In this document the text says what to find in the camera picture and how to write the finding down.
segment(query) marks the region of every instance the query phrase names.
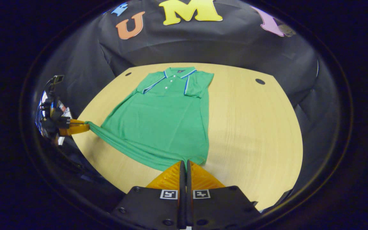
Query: polo shirt collar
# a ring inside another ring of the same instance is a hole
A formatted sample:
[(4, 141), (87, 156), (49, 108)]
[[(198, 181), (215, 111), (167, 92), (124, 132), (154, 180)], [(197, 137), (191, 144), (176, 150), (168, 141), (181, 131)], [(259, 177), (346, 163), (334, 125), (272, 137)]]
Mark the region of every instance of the polo shirt collar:
[(197, 71), (194, 67), (182, 67), (182, 68), (167, 68), (164, 71), (165, 77), (180, 77), (180, 78), (184, 78), (192, 73), (194, 73), (195, 71)]

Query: yellow letter m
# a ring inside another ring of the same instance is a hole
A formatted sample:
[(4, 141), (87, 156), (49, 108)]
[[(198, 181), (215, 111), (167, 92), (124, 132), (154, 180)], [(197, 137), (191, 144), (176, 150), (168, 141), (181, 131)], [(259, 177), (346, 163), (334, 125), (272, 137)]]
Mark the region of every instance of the yellow letter m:
[(178, 0), (167, 0), (159, 4), (164, 7), (165, 21), (164, 25), (172, 25), (179, 23), (181, 20), (176, 17), (175, 13), (180, 15), (184, 20), (190, 21), (195, 11), (197, 15), (195, 19), (198, 21), (222, 21), (222, 17), (218, 15), (213, 3), (214, 0), (191, 0), (185, 4)]

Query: wooden table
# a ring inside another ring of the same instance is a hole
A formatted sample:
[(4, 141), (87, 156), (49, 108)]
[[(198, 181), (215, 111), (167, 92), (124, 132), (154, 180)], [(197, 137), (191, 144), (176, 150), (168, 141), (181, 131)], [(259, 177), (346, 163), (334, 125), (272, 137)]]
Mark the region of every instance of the wooden table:
[[(250, 201), (258, 201), (258, 210), (272, 206), (294, 186), (303, 150), (294, 110), (270, 75), (199, 63), (132, 67), (101, 90), (78, 120), (101, 125), (148, 73), (192, 66), (215, 74), (208, 89), (210, 147), (203, 168), (226, 186), (238, 185)], [(127, 157), (92, 131), (75, 134), (73, 139), (93, 167), (123, 192), (146, 186), (161, 173)]]

